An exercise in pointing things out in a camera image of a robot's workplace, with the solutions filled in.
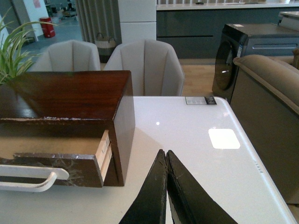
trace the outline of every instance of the upholstered dining chair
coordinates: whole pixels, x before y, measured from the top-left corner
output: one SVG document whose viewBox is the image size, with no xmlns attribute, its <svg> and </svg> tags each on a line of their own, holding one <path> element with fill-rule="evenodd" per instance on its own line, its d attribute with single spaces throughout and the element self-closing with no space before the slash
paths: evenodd
<svg viewBox="0 0 299 224">
<path fill-rule="evenodd" d="M 118 45 L 104 70 L 130 70 L 134 96 L 180 96 L 185 80 L 173 47 L 156 40 Z"/>
<path fill-rule="evenodd" d="M 30 71 L 89 71 L 101 70 L 95 44 L 70 40 L 50 45 Z"/>
</svg>

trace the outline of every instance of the white drawer handle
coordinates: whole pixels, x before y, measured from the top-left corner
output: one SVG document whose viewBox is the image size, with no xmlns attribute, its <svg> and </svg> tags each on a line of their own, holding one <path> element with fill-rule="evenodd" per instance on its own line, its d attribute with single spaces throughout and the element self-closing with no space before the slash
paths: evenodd
<svg viewBox="0 0 299 224">
<path fill-rule="evenodd" d="M 42 192 L 49 189 L 56 179 L 67 180 L 69 173 L 62 168 L 0 165 L 0 176 L 47 178 L 37 184 L 0 182 L 0 190 Z"/>
</svg>

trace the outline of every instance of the label sticker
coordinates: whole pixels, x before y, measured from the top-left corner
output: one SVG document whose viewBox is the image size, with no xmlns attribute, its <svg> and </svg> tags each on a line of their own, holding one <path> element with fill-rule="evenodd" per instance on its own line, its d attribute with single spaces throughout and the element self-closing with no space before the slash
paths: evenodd
<svg viewBox="0 0 299 224">
<path fill-rule="evenodd" d="M 239 45 L 237 57 L 241 57 L 242 49 L 243 49 L 243 45 Z"/>
<path fill-rule="evenodd" d="M 217 105 L 213 96 L 210 97 L 185 97 L 188 105 Z"/>
</svg>

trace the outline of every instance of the curtain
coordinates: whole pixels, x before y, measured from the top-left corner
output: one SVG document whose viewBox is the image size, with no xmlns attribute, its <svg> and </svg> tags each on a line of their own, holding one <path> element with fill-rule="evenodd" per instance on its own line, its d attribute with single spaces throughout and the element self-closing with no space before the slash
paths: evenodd
<svg viewBox="0 0 299 224">
<path fill-rule="evenodd" d="M 121 43 L 118 0 L 76 0 L 75 3 L 83 41 L 94 43 L 100 32 Z"/>
</svg>

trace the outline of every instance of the washing machine door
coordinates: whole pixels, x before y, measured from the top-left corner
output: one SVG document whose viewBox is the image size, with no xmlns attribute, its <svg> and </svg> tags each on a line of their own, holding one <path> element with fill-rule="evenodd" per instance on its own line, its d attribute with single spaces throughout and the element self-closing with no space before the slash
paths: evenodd
<svg viewBox="0 0 299 224">
<path fill-rule="evenodd" d="M 220 44 L 215 62 L 215 81 L 220 90 L 227 90 L 235 76 L 233 59 L 236 57 L 234 46 L 229 41 Z"/>
</svg>

